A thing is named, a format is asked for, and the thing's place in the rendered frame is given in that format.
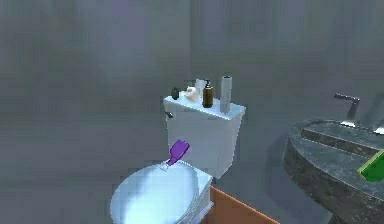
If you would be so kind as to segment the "purple spray bottle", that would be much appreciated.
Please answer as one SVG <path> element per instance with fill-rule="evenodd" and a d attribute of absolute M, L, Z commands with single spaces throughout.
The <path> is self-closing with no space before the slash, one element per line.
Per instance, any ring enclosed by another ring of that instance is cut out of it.
<path fill-rule="evenodd" d="M 188 151 L 190 144 L 184 140 L 177 140 L 169 150 L 170 158 L 163 162 L 159 168 L 166 171 L 170 166 L 178 162 Z"/>

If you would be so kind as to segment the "grey paper roll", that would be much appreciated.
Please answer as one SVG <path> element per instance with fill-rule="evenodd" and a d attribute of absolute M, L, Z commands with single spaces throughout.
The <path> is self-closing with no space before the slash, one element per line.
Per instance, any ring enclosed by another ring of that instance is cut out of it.
<path fill-rule="evenodd" d="M 232 77 L 223 76 L 221 79 L 220 112 L 227 114 L 230 111 L 232 93 Z"/>

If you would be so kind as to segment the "orange box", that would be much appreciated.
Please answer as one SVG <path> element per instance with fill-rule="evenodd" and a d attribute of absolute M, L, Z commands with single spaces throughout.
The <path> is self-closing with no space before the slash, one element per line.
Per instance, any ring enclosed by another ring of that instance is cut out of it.
<path fill-rule="evenodd" d="M 213 186 L 210 199 L 214 205 L 200 224 L 280 224 Z"/>

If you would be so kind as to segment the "dark stone sink counter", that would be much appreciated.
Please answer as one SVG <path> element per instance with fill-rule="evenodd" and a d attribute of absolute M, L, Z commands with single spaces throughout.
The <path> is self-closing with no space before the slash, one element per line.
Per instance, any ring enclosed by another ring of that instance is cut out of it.
<path fill-rule="evenodd" d="M 283 162 L 290 179 L 331 213 L 327 224 L 384 224 L 384 180 L 358 174 L 381 149 L 384 135 L 368 128 L 309 119 L 288 129 Z"/>

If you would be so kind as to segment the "green sponge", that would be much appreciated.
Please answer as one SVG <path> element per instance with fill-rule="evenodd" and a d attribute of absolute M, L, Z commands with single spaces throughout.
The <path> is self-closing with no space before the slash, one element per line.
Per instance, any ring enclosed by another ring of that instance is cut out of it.
<path fill-rule="evenodd" d="M 368 182 L 380 182 L 384 180 L 384 149 L 379 150 L 367 160 L 357 173 Z"/>

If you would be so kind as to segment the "brown soap dispenser bottle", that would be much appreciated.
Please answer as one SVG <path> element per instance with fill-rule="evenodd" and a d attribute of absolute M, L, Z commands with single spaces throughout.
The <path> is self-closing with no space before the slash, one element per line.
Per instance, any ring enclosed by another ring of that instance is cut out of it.
<path fill-rule="evenodd" d="M 211 108 L 213 106 L 213 87 L 210 80 L 206 80 L 202 98 L 202 105 L 204 108 Z"/>

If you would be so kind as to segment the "grey metal faucet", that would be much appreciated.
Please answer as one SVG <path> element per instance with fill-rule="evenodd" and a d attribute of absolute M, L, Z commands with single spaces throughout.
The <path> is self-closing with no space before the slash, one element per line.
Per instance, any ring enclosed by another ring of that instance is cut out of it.
<path fill-rule="evenodd" d="M 348 95 L 339 94 L 339 93 L 335 93 L 334 98 L 351 102 L 351 106 L 347 112 L 346 118 L 341 122 L 341 125 L 348 126 L 348 127 L 355 127 L 357 124 L 355 117 L 356 117 L 357 109 L 360 103 L 360 99 L 355 96 L 348 96 Z"/>

